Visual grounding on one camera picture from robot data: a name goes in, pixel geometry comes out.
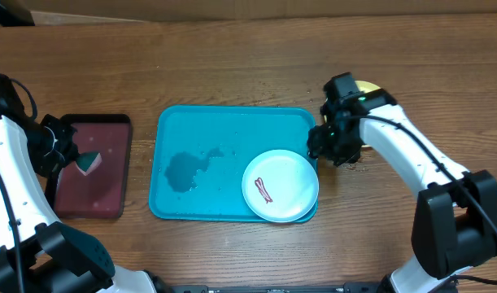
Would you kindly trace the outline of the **light blue plate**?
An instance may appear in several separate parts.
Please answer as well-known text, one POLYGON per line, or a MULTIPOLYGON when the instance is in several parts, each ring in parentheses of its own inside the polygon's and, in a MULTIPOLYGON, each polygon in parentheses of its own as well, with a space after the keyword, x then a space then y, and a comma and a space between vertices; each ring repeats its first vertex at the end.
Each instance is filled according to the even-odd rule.
POLYGON ((273 223, 304 218, 317 205, 317 171, 300 154, 272 150, 257 155, 242 176, 242 195, 248 208, 273 223))

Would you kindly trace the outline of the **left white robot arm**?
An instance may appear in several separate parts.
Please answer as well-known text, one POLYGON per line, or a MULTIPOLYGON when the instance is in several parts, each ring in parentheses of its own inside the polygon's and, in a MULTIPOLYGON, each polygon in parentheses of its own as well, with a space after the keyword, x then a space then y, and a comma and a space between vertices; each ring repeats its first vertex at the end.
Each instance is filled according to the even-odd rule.
POLYGON ((65 225, 38 177, 69 163, 63 131, 0 116, 0 291, 161 292, 146 271, 114 265, 93 236, 65 225))

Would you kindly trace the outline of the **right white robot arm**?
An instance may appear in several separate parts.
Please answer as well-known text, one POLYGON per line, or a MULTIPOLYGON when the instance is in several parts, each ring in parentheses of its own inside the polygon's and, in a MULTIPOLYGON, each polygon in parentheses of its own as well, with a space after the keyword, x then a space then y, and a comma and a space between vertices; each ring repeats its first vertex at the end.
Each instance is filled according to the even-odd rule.
POLYGON ((471 173, 432 144, 399 105, 369 107, 325 103, 325 122, 309 133, 313 158, 336 165, 370 145, 416 196, 413 257, 384 277, 379 292, 455 290, 461 280, 497 286, 466 270, 497 256, 497 181, 486 170, 471 173))

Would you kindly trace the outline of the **dark green sponge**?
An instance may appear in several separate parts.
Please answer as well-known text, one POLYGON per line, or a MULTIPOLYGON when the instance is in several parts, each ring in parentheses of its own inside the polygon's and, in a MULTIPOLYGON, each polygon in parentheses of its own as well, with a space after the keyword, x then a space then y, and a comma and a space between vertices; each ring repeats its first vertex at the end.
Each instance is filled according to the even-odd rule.
POLYGON ((82 153, 76 158, 76 166, 84 176, 93 172, 101 162, 101 154, 97 151, 82 153))

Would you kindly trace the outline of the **yellow-green plate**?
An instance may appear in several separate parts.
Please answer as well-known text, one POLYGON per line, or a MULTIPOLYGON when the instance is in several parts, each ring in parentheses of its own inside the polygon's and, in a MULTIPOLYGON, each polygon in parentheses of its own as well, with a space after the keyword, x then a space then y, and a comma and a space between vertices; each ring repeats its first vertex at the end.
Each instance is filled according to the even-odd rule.
MULTIPOLYGON (((378 85, 375 85, 371 82, 368 82, 368 81, 355 81, 358 89, 360 91, 363 91, 365 94, 367 94, 368 92, 372 92, 374 90, 379 90, 381 87, 378 86, 378 85)), ((324 120, 325 122, 327 121, 327 116, 324 115, 324 120)), ((365 150, 365 151, 368 151, 368 150, 371 150, 372 147, 370 145, 367 145, 367 144, 364 144, 362 146, 362 148, 365 150)))

